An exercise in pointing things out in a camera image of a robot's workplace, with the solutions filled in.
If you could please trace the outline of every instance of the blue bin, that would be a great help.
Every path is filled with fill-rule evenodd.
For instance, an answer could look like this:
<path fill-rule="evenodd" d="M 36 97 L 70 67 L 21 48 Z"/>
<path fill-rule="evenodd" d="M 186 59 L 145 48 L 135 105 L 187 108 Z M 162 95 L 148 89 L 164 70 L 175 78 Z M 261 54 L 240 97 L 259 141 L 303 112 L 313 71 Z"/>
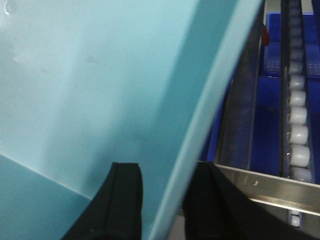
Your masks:
<path fill-rule="evenodd" d="M 139 163 L 165 239 L 260 3 L 6 1 L 0 239 L 60 239 L 112 162 Z"/>
<path fill-rule="evenodd" d="M 320 48 L 315 16 L 312 13 L 303 14 L 304 39 L 307 61 L 307 75 L 318 78 L 320 76 Z M 281 56 L 281 15 L 270 12 L 266 16 L 266 28 L 270 36 L 270 43 L 264 47 L 262 76 L 280 76 Z"/>

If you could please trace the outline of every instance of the metal surface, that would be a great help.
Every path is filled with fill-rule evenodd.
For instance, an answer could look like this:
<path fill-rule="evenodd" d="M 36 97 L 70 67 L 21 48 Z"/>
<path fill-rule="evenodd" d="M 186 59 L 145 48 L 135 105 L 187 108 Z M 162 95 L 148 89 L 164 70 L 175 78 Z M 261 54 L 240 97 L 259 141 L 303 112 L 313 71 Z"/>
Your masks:
<path fill-rule="evenodd" d="M 249 169 L 263 16 L 262 4 L 243 49 L 223 110 L 214 160 L 218 164 Z"/>
<path fill-rule="evenodd" d="M 320 185 L 216 164 L 249 199 L 320 216 Z"/>
<path fill-rule="evenodd" d="M 289 176 L 289 7 L 288 1 L 281 1 L 281 90 L 279 124 L 279 175 Z"/>

